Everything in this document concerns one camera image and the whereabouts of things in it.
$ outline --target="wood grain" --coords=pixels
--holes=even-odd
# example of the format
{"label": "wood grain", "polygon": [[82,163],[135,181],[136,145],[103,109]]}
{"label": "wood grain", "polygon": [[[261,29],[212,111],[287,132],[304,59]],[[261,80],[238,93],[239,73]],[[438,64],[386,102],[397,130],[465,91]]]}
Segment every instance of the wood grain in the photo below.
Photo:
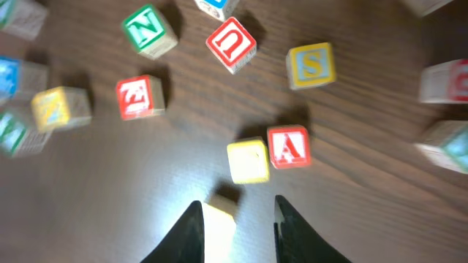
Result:
{"label": "wood grain", "polygon": [[[193,1],[150,1],[180,36],[157,61],[120,28],[147,1],[42,2],[39,38],[0,34],[0,54],[49,65],[50,87],[92,92],[94,119],[56,132],[41,155],[0,159],[0,262],[139,262],[193,200],[230,182],[226,145],[276,124],[310,128],[314,165],[240,186],[232,262],[275,262],[277,194],[353,262],[468,261],[468,177],[412,146],[468,111],[418,103],[431,57],[398,1],[241,1],[235,16],[259,50],[235,76],[205,46],[219,22]],[[324,41],[338,81],[292,92],[287,51]],[[167,114],[123,122],[115,84],[140,74],[162,79]]]}

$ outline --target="dark wooden surface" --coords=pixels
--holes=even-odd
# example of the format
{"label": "dark wooden surface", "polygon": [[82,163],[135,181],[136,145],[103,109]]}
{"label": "dark wooden surface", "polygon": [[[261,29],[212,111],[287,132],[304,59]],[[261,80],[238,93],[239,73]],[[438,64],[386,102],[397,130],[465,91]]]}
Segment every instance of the dark wooden surface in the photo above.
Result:
{"label": "dark wooden surface", "polygon": [[[0,54],[50,65],[51,86],[90,90],[94,120],[39,156],[0,159],[0,262],[139,262],[190,202],[230,182],[226,145],[276,123],[311,127],[314,165],[240,186],[233,262],[275,262],[276,194],[353,262],[468,262],[468,177],[412,146],[467,108],[418,103],[429,58],[397,1],[242,0],[235,15],[260,45],[235,76],[205,46],[220,23],[193,1],[151,1],[181,37],[157,61],[120,28],[147,1],[43,2],[39,38],[2,34]],[[287,51],[324,41],[338,82],[292,92]],[[123,122],[115,84],[142,73],[163,79],[167,115]]]}

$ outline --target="letter on block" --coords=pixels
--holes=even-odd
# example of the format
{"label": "letter on block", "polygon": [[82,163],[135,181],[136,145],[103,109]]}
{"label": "letter on block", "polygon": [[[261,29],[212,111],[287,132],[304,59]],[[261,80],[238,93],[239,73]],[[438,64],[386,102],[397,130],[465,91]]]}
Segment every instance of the letter on block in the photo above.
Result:
{"label": "letter on block", "polygon": [[0,56],[0,99],[30,100],[47,84],[46,66]]}
{"label": "letter on block", "polygon": [[205,223],[205,263],[225,262],[235,234],[237,204],[214,195],[208,204],[202,204]]}
{"label": "letter on block", "polygon": [[268,129],[270,160],[277,169],[306,167],[312,164],[309,133],[302,126]]}
{"label": "letter on block", "polygon": [[440,121],[416,147],[437,166],[468,174],[468,121]]}
{"label": "letter on block", "polygon": [[195,3],[205,13],[224,22],[232,15],[239,0],[195,0]]}
{"label": "letter on block", "polygon": [[235,74],[257,53],[257,42],[235,18],[229,18],[207,40],[206,45]]}
{"label": "letter on block", "polygon": [[121,117],[128,121],[165,113],[161,81],[152,76],[134,77],[117,84]]}
{"label": "letter on block", "polygon": [[150,4],[127,18],[122,26],[137,52],[153,60],[178,43],[177,36],[164,16]]}
{"label": "letter on block", "polygon": [[40,132],[72,129],[91,122],[88,94],[80,88],[58,87],[40,92],[31,105]]}
{"label": "letter on block", "polygon": [[290,87],[315,88],[336,80],[333,53],[329,43],[295,47],[286,58]]}
{"label": "letter on block", "polygon": [[234,183],[264,183],[270,180],[267,150],[261,139],[229,144],[227,157]]}
{"label": "letter on block", "polygon": [[402,0],[416,15],[423,17],[453,0]]}
{"label": "letter on block", "polygon": [[33,40],[39,34],[47,9],[30,0],[0,0],[0,30]]}
{"label": "letter on block", "polygon": [[425,69],[420,100],[426,103],[468,103],[468,59]]}
{"label": "letter on block", "polygon": [[40,153],[50,135],[35,129],[30,110],[29,115],[11,110],[0,113],[0,147],[10,157]]}

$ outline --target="block top face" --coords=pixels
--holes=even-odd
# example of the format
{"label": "block top face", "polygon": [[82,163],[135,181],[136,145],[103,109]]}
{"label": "block top face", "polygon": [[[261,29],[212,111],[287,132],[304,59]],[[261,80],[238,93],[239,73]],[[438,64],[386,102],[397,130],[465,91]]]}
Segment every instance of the block top face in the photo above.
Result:
{"label": "block top face", "polygon": [[239,62],[257,42],[235,18],[229,18],[207,40],[207,46],[232,67]]}
{"label": "block top face", "polygon": [[448,90],[453,100],[468,102],[468,59],[461,59],[453,65]]}
{"label": "block top face", "polygon": [[67,125],[70,112],[64,87],[39,92],[31,102],[37,128],[41,132]]}
{"label": "block top face", "polygon": [[335,66],[329,43],[295,47],[289,52],[295,86],[325,85],[335,81]]}
{"label": "block top face", "polygon": [[150,4],[127,18],[122,26],[138,52],[152,45],[166,33],[162,19]]}
{"label": "block top face", "polygon": [[268,129],[271,163],[277,169],[305,167],[312,164],[309,133],[302,126]]}
{"label": "block top face", "polygon": [[153,114],[154,98],[150,77],[133,77],[117,83],[117,97],[124,120],[142,118]]}
{"label": "block top face", "polygon": [[15,0],[0,0],[0,28],[8,22],[14,7]]}
{"label": "block top face", "polygon": [[444,146],[444,150],[465,172],[468,172],[468,127],[451,139]]}
{"label": "block top face", "polygon": [[0,97],[15,95],[20,82],[20,65],[19,60],[0,56]]}
{"label": "block top face", "polygon": [[206,2],[215,8],[222,9],[226,5],[227,0],[205,0],[202,2]]}
{"label": "block top face", "polygon": [[26,132],[26,125],[12,113],[0,113],[0,146],[4,152],[12,155],[26,136]]}
{"label": "block top face", "polygon": [[234,142],[227,146],[234,183],[262,183],[269,180],[268,157],[262,140]]}

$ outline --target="blurry block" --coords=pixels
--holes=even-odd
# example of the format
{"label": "blurry block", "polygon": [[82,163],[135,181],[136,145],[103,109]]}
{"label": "blurry block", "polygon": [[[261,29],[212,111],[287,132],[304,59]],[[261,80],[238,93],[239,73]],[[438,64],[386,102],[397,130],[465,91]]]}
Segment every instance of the blurry block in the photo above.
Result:
{"label": "blurry block", "polygon": [[420,100],[425,103],[468,103],[468,59],[425,69]]}
{"label": "blurry block", "polygon": [[32,109],[40,132],[90,124],[91,107],[83,89],[58,87],[38,93]]}
{"label": "blurry block", "polygon": [[0,0],[0,29],[17,37],[34,40],[48,11],[32,0]]}
{"label": "blurry block", "polygon": [[239,0],[195,0],[198,8],[222,22],[232,15]]}
{"label": "blurry block", "polygon": [[468,174],[468,121],[441,121],[416,146],[437,166]]}
{"label": "blurry block", "polygon": [[258,138],[227,146],[227,157],[234,183],[264,183],[270,180],[265,143]]}
{"label": "blurry block", "polygon": [[268,129],[270,160],[277,169],[306,167],[312,164],[309,133],[302,126]]}
{"label": "blurry block", "polygon": [[164,16],[147,4],[127,18],[123,25],[137,52],[150,59],[157,59],[178,44]]}
{"label": "blurry block", "polygon": [[202,204],[205,223],[205,263],[225,262],[235,234],[237,204],[218,194]]}
{"label": "blurry block", "polygon": [[117,84],[121,117],[125,121],[165,113],[161,80],[152,76],[133,77]]}
{"label": "blurry block", "polygon": [[30,107],[0,113],[0,146],[10,157],[40,153],[50,135],[51,132],[37,131]]}
{"label": "blurry block", "polygon": [[255,57],[257,42],[235,18],[229,18],[207,40],[206,45],[231,74]]}
{"label": "blurry block", "polygon": [[0,56],[0,101],[30,100],[47,84],[46,66]]}
{"label": "blurry block", "polygon": [[315,88],[336,80],[333,53],[329,43],[295,47],[286,57],[290,87]]}
{"label": "blurry block", "polygon": [[416,15],[423,17],[453,0],[402,0]]}

